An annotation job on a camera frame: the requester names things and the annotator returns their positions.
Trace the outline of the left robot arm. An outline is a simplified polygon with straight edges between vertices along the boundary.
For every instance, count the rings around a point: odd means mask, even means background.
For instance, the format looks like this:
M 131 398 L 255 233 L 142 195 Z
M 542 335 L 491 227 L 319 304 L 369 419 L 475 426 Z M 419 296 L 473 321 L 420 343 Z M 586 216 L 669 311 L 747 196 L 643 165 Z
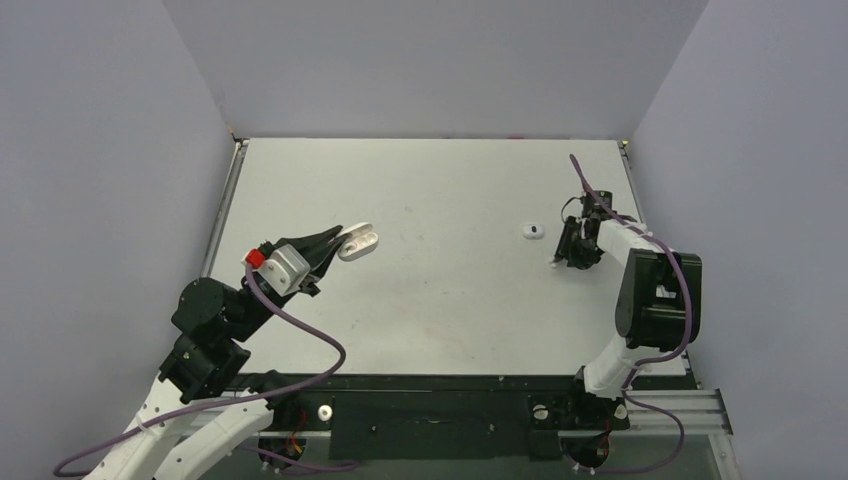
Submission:
M 171 318 L 179 335 L 147 397 L 122 434 L 95 446 L 106 454 L 84 478 L 155 478 L 186 429 L 209 407 L 246 403 L 259 410 L 272 429 L 291 427 L 299 405 L 288 394 L 324 380 L 339 369 L 338 364 L 307 381 L 265 380 L 239 398 L 221 395 L 251 356 L 243 342 L 274 316 L 326 341 L 341 357 L 346 355 L 338 341 L 282 308 L 299 293 L 317 295 L 333 258 L 351 241 L 351 232 L 337 225 L 306 237 L 263 242 L 244 255 L 239 287 L 211 277 L 191 281 Z

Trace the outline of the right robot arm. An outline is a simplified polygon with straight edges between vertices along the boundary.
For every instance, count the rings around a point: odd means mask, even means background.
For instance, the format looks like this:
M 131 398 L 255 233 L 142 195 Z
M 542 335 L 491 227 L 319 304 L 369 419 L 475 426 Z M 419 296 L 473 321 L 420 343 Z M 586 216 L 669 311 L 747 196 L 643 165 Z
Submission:
M 552 265 L 585 271 L 609 257 L 623 268 L 613 338 L 578 370 L 563 402 L 566 418 L 588 427 L 603 416 L 620 417 L 623 393 L 635 378 L 680 356 L 696 340 L 703 263 L 696 254 L 663 245 L 634 218 L 619 216 L 611 192 L 585 193 L 577 200 L 581 212 L 564 218 Z

